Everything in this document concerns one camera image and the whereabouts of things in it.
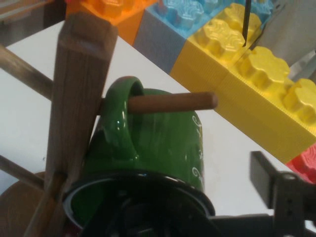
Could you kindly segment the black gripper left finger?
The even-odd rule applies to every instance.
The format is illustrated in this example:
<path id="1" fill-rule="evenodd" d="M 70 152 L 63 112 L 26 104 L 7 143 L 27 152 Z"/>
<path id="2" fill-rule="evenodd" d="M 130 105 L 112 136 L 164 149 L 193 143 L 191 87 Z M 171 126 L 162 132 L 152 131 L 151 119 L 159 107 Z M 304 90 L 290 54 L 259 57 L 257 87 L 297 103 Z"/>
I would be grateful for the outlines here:
<path id="1" fill-rule="evenodd" d="M 176 191 L 153 197 L 107 197 L 100 206 L 100 237 L 186 237 L 175 220 Z"/>

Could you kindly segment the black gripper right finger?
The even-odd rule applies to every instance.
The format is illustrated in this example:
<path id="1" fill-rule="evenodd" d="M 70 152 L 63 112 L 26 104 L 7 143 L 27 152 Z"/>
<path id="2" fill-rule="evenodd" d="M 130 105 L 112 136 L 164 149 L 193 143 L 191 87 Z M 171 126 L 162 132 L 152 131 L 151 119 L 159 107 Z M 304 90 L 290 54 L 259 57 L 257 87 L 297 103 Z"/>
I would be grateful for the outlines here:
<path id="1" fill-rule="evenodd" d="M 316 219 L 316 186 L 297 174 L 278 171 L 261 151 L 250 152 L 250 180 L 268 209 Z"/>

